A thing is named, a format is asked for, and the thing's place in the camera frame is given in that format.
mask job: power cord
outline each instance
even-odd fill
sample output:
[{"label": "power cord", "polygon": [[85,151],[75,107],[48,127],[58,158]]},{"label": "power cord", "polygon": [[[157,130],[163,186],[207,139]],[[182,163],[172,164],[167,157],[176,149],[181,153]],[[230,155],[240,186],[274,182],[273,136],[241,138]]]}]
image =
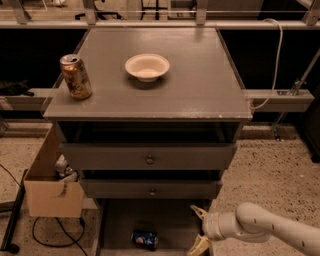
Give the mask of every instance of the power cord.
[{"label": "power cord", "polygon": [[46,247],[53,247],[53,248],[64,248],[64,247],[69,247],[71,245],[74,245],[76,244],[80,250],[83,252],[83,254],[85,256],[88,256],[87,253],[85,252],[85,250],[82,248],[82,246],[78,243],[80,241],[80,239],[83,237],[83,234],[84,234],[84,231],[85,231],[85,222],[82,218],[80,218],[80,225],[82,227],[82,232],[81,232],[81,235],[79,236],[79,238],[77,239],[74,239],[66,230],[65,228],[63,227],[61,221],[59,220],[59,218],[55,218],[55,220],[57,221],[57,223],[59,224],[59,226],[61,227],[62,231],[65,233],[66,236],[68,236],[70,239],[71,239],[71,243],[68,243],[68,244],[62,244],[62,245],[55,245],[55,244],[48,244],[48,243],[44,243],[42,241],[40,241],[36,236],[35,236],[35,227],[36,227],[36,224],[38,222],[38,220],[40,219],[40,217],[36,218],[36,220],[34,221],[33,223],[33,226],[32,226],[32,237],[33,239],[43,245],[43,246],[46,246]]},{"label": "power cord", "polygon": [[18,186],[21,188],[21,184],[16,180],[16,178],[12,175],[12,173],[7,169],[5,168],[2,164],[0,164],[1,168],[3,170],[5,170],[10,176],[11,178],[18,184]]},{"label": "power cord", "polygon": [[[283,29],[282,29],[280,23],[278,21],[274,20],[274,19],[265,19],[264,21],[270,22],[270,23],[273,23],[273,24],[277,25],[278,28],[279,28],[279,31],[280,31],[280,38],[279,38],[279,44],[278,44],[278,50],[277,50],[277,56],[276,56],[276,65],[275,65],[273,83],[272,83],[272,87],[271,87],[271,91],[274,91],[274,88],[276,86],[277,77],[278,77],[280,51],[281,51],[282,39],[283,39]],[[255,106],[255,107],[251,106],[250,109],[256,110],[256,109],[262,108],[269,100],[270,100],[270,98],[267,98],[260,105]]]}]

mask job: cabinet top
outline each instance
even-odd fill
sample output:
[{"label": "cabinet top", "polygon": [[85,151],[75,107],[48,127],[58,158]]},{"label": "cabinet top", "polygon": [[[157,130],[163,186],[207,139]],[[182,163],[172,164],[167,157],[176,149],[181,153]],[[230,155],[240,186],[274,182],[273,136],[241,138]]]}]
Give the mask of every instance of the cabinet top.
[{"label": "cabinet top", "polygon": [[[170,62],[156,82],[144,83],[125,70],[137,54]],[[53,89],[44,114],[50,120],[251,119],[251,111],[214,28],[92,29],[79,55],[92,86],[75,101],[65,81]]]}]

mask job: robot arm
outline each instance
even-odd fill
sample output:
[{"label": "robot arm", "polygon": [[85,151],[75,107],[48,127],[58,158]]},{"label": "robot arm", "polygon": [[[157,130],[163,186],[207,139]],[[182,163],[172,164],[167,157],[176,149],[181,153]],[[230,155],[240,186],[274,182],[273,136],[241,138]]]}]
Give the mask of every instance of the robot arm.
[{"label": "robot arm", "polygon": [[270,235],[306,255],[320,255],[320,229],[277,216],[256,204],[242,203],[235,212],[222,214],[206,213],[196,206],[191,208],[202,219],[205,236],[197,238],[189,256],[200,255],[209,247],[209,240],[236,238],[261,243]]}]

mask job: black cable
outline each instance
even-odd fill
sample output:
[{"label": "black cable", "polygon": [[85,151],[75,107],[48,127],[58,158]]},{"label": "black cable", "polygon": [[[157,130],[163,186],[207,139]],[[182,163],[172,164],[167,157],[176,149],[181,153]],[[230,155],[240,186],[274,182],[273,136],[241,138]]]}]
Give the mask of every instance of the black cable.
[{"label": "black cable", "polygon": [[48,243],[44,243],[44,242],[41,242],[38,238],[36,238],[35,236],[35,226],[36,226],[36,223],[38,222],[38,220],[40,219],[40,217],[38,217],[34,223],[33,223],[33,226],[32,226],[32,237],[33,239],[43,245],[43,246],[46,246],[46,247],[53,247],[53,248],[65,248],[65,247],[69,247],[71,245],[74,245],[76,244],[80,249],[81,251],[84,253],[84,255],[87,256],[87,253],[84,251],[84,249],[81,247],[81,245],[78,243],[80,241],[80,239],[83,237],[83,234],[84,234],[84,231],[85,231],[85,222],[82,218],[80,218],[80,225],[82,227],[82,232],[81,232],[81,235],[79,236],[79,238],[77,239],[74,239],[66,230],[65,228],[63,227],[62,223],[60,222],[60,220],[58,218],[55,218],[56,221],[58,222],[59,226],[61,227],[61,229],[63,230],[63,232],[65,233],[65,235],[67,235],[71,240],[72,240],[72,243],[68,243],[68,244],[62,244],[62,245],[55,245],[55,244],[48,244]]},{"label": "black cable", "polygon": [[2,164],[0,164],[0,166],[12,177],[12,179],[18,184],[18,186],[21,188],[21,184],[15,179],[15,177],[13,177],[12,173],[5,168]]},{"label": "black cable", "polygon": [[[120,20],[127,20],[127,19],[123,18],[120,14],[118,14],[118,15],[120,16]],[[111,17],[112,17],[113,20],[119,20],[118,15],[117,14],[112,14]]]}]

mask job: drawer handle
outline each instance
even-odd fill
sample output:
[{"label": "drawer handle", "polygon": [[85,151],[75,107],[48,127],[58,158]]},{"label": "drawer handle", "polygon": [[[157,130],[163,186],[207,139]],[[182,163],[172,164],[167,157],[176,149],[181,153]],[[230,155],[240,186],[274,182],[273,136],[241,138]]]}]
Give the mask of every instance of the drawer handle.
[{"label": "drawer handle", "polygon": [[154,159],[152,158],[152,156],[149,155],[146,158],[146,163],[149,164],[149,165],[154,164]]},{"label": "drawer handle", "polygon": [[156,195],[156,190],[155,189],[151,189],[150,190],[150,196],[155,196]]}]

